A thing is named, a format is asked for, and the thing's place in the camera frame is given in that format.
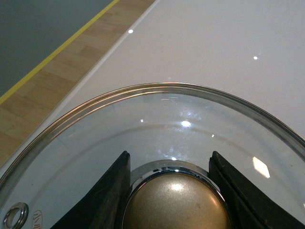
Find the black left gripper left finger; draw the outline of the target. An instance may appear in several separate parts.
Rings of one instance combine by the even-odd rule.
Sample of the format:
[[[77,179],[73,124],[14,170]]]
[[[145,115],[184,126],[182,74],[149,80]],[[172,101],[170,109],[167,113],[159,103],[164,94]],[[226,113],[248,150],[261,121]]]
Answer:
[[[130,176],[130,154],[124,151],[90,191],[52,228],[114,228],[120,203],[130,188]]]

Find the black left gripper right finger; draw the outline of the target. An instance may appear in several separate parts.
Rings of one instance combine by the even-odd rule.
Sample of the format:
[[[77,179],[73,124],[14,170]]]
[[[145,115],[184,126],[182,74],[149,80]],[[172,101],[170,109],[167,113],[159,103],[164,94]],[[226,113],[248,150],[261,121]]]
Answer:
[[[213,151],[209,178],[219,187],[235,229],[303,229],[305,225],[273,202],[222,155]]]

